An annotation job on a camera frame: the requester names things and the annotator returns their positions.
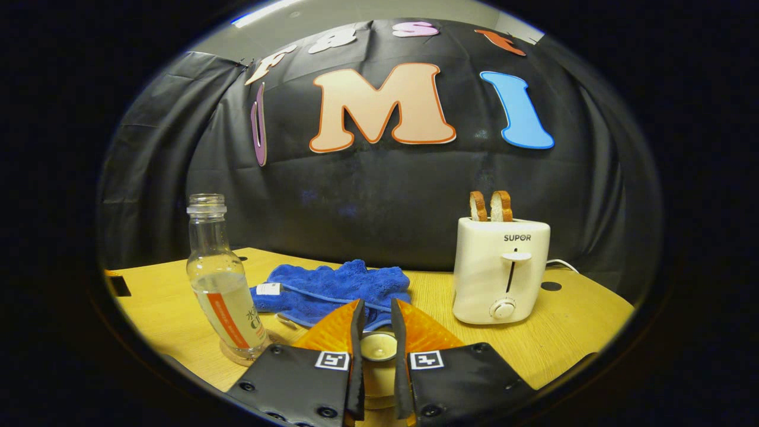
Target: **toaster knob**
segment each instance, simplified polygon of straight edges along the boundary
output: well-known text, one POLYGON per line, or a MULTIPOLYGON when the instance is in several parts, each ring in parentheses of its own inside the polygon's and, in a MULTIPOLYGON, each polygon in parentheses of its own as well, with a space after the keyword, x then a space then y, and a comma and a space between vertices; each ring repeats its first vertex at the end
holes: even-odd
POLYGON ((490 308, 490 315, 496 320, 502 320, 514 313, 514 301, 512 299, 501 299, 493 304, 490 308))

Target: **glass bottle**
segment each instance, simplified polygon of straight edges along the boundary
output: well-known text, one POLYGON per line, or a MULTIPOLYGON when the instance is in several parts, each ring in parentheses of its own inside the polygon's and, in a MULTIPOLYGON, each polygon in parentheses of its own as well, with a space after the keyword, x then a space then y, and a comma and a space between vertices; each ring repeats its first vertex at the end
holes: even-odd
POLYGON ((272 341, 250 296, 242 261, 229 248, 224 196, 190 196, 187 277, 200 307, 221 338, 222 353, 249 366, 272 341))

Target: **orange label stripe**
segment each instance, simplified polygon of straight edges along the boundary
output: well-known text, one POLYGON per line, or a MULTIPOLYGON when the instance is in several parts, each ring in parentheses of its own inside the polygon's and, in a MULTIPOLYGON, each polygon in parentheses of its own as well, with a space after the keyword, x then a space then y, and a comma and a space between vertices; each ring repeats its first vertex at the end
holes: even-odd
POLYGON ((216 313, 216 317, 218 317, 222 322, 224 331, 227 331, 227 334, 229 334, 229 337, 232 338, 232 341, 238 348, 247 349, 249 346, 240 334, 240 331, 237 329, 237 325, 235 325, 233 322, 232 316, 229 315, 229 310, 227 309, 227 305, 224 303, 222 294, 209 293, 207 295, 208 300, 211 302, 211 307, 213 307, 213 312, 216 313))

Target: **letter m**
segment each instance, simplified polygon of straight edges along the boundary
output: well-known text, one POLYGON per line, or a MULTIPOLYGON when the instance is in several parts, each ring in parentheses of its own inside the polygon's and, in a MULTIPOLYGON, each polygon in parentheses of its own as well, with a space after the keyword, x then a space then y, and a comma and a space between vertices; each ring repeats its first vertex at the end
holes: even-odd
POLYGON ((319 134, 309 143, 312 151, 344 150, 355 136, 345 130, 347 111, 364 138, 371 144, 382 137, 390 115, 398 106, 400 119, 392 137, 403 144, 444 144, 456 138, 446 123, 435 86, 440 68, 411 62, 390 71, 380 89, 375 89, 353 69, 322 74, 313 84, 322 88, 319 134))

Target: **wooden table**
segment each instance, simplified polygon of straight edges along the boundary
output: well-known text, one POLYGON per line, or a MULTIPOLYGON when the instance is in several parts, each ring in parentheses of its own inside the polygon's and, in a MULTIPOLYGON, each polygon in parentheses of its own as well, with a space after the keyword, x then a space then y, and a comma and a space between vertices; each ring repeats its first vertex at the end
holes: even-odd
MULTIPOLYGON (((307 269, 340 264, 290 257, 245 248, 235 251, 243 261, 248 284, 263 283, 280 264, 307 269)), ((116 270, 132 296, 118 301, 135 328, 158 353, 168 354, 197 376, 227 391, 247 368, 224 357, 219 337, 206 320, 190 288, 185 261, 116 270)), ((411 303, 424 310, 466 344, 488 342, 532 387, 543 387, 588 353, 601 350, 622 328, 632 306, 607 288, 569 270, 550 267, 543 281, 562 285, 559 291, 540 290, 532 314, 514 324, 472 325, 458 321, 452 313, 453 274, 450 272, 405 271, 411 280, 411 303)), ((305 334, 261 313, 271 331, 289 342, 305 334)), ((405 426, 393 419, 393 408, 366 411, 359 427, 405 426)))

